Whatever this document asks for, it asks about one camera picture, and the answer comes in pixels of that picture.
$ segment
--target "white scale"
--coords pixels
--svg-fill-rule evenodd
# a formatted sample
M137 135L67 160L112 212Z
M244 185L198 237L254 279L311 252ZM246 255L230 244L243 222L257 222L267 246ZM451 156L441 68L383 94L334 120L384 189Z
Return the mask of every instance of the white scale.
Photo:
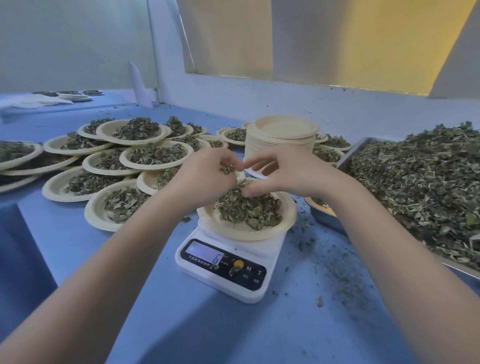
M245 303L268 289L286 232L272 239L242 242L198 226L180 245L175 260L188 275Z

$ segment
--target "scale control panel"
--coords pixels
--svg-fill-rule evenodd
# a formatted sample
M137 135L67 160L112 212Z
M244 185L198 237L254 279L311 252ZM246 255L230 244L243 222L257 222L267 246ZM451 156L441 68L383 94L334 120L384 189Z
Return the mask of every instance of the scale control panel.
M251 291L260 289L267 274L264 266L198 239L190 239L180 257Z

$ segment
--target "table surface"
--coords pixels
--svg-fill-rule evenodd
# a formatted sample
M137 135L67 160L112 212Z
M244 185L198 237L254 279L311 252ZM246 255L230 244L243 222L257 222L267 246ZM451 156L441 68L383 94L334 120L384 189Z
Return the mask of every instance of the table surface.
M28 113L0 125L3 140L45 142L93 119L170 115L215 134L238 120L168 105ZM53 277L61 284L112 235L84 219L85 202L45 199L45 178L0 195L18 202ZM241 303L183 274L177 247L198 216L172 233L115 343L108 363L416 363L347 237L318 223L303 199L267 295ZM324 306L317 307L322 297Z

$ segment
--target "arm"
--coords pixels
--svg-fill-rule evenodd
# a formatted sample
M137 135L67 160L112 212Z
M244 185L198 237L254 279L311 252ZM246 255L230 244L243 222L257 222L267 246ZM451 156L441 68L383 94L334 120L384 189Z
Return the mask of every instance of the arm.
M480 300L413 238L355 179L312 153L291 146L244 161L270 163L245 196L286 191L323 199L335 211L375 282L383 302L423 363L480 363Z
M225 148L192 154L160 192L0 346L0 363L103 363L170 234L183 216L236 184Z

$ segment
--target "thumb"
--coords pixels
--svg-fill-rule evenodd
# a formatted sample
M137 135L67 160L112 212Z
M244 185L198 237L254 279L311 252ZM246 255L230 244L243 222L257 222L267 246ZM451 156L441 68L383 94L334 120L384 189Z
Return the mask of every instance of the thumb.
M247 184L243 190L244 197L256 197L269 192L277 192L279 188L278 176L268 177L266 180L256 180Z

